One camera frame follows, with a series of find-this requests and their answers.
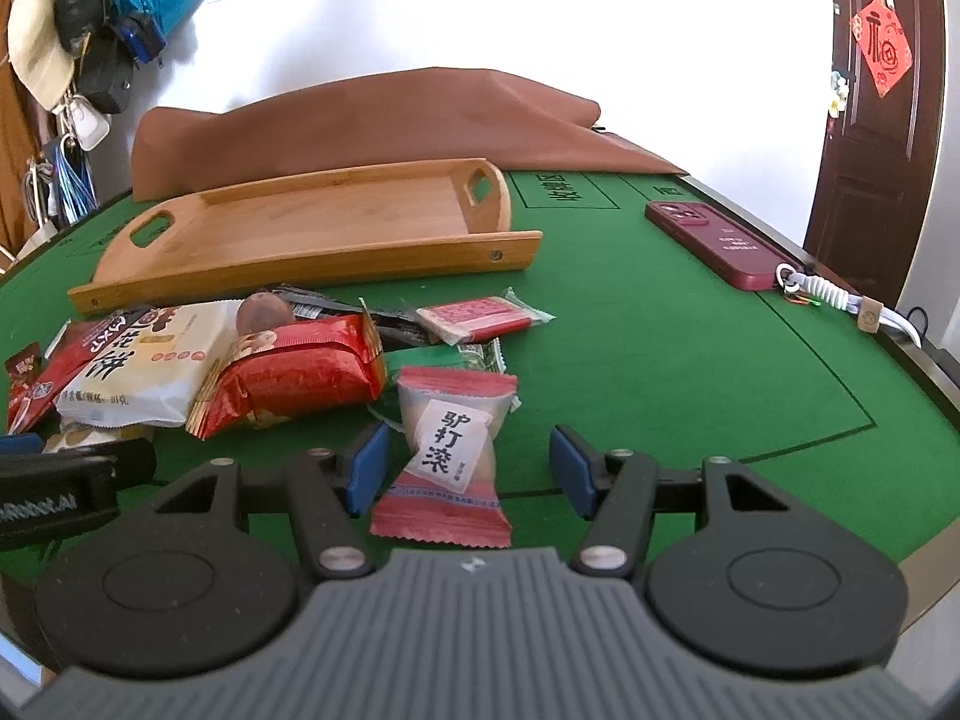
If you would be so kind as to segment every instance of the wooden tray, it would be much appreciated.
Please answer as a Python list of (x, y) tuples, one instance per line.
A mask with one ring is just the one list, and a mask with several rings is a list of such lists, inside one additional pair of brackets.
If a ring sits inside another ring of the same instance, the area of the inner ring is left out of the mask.
[[(169, 226), (131, 240), (158, 218)], [(517, 271), (541, 232), (510, 232), (510, 194), (483, 159), (326, 170), (175, 197), (138, 215), (107, 246), (77, 310), (171, 305), (287, 282)]]

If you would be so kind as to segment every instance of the white snack package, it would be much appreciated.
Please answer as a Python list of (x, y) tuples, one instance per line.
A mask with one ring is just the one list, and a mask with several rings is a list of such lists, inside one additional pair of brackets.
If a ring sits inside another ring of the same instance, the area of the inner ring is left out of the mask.
[(237, 338), (241, 302), (147, 312), (64, 387), (56, 410), (102, 428), (184, 425), (210, 368)]

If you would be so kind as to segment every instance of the white label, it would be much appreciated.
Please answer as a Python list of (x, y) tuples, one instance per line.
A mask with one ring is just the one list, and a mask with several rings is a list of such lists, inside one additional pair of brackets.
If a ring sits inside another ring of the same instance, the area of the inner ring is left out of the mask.
[(487, 443), (492, 419), (469, 406), (431, 400), (416, 423), (416, 455), (407, 470), (453, 493), (463, 493)]

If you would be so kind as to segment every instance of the smartphone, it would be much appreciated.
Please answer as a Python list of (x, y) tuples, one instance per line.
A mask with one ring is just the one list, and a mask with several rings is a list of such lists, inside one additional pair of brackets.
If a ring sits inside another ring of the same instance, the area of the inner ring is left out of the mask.
[(644, 215), (738, 290), (776, 289), (776, 266), (800, 265), (745, 227), (699, 202), (647, 203)]

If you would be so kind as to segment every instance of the door panel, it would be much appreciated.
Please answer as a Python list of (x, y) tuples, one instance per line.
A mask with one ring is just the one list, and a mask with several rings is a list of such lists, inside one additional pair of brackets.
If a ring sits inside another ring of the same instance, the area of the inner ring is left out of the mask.
[(862, 293), (896, 304), (923, 226), (940, 131), (943, 0), (894, 0), (913, 67), (880, 98), (850, 31), (871, 0), (834, 0), (834, 68), (848, 108), (829, 127), (805, 248)]

